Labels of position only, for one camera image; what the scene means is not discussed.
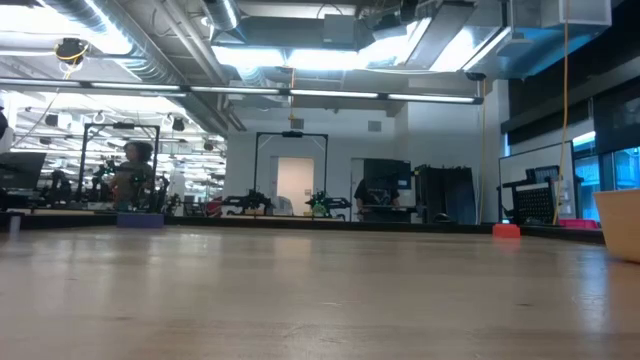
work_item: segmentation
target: orange object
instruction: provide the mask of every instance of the orange object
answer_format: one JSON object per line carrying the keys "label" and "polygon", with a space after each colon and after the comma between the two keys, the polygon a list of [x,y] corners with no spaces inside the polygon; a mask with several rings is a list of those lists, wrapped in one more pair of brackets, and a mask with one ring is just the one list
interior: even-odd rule
{"label": "orange object", "polygon": [[520,238],[520,228],[513,224],[493,225],[493,236],[501,238]]}

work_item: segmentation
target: yellow cable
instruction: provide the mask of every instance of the yellow cable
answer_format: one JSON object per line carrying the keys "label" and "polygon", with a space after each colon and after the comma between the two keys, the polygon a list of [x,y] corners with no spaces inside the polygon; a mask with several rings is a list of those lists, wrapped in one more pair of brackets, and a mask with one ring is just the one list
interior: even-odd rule
{"label": "yellow cable", "polygon": [[564,16],[564,123],[562,125],[562,149],[560,150],[560,172],[556,187],[556,206],[553,212],[553,225],[558,223],[558,208],[560,207],[560,190],[564,175],[564,149],[567,141],[567,124],[569,122],[569,10],[570,0],[566,0]]}
{"label": "yellow cable", "polygon": [[484,208],[484,172],[485,172],[485,152],[486,152],[486,132],[487,132],[487,79],[482,81],[482,165],[480,169],[480,217],[479,224],[482,224],[482,213]]}
{"label": "yellow cable", "polygon": [[[296,69],[295,68],[291,68],[291,89],[293,89],[293,86],[296,83]],[[293,115],[293,102],[295,101],[295,97],[293,97],[293,95],[291,95],[291,113],[289,114],[289,121],[293,122],[293,119],[295,119],[296,117]]]}

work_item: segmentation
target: person with dark hair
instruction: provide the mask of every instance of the person with dark hair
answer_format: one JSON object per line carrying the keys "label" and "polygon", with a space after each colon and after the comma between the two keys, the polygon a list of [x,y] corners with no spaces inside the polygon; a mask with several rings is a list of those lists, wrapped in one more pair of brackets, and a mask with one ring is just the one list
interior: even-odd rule
{"label": "person with dark hair", "polygon": [[148,164],[153,153],[150,144],[134,141],[124,146],[127,161],[120,164],[111,180],[117,211],[127,211],[138,196],[140,187],[153,187],[153,168]]}

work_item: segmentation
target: purple box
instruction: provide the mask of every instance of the purple box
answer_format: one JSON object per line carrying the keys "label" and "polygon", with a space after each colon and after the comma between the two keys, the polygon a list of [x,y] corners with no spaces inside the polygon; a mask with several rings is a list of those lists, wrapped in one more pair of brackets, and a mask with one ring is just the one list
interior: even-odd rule
{"label": "purple box", "polygon": [[164,227],[164,215],[119,213],[117,226],[133,229],[161,229]]}

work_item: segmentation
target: wooden table surface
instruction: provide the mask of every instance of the wooden table surface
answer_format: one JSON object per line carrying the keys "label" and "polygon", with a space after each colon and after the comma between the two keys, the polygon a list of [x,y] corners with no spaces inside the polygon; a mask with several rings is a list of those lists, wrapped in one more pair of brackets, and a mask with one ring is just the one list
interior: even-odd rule
{"label": "wooden table surface", "polygon": [[539,238],[173,227],[0,240],[0,359],[638,359],[640,265]]}

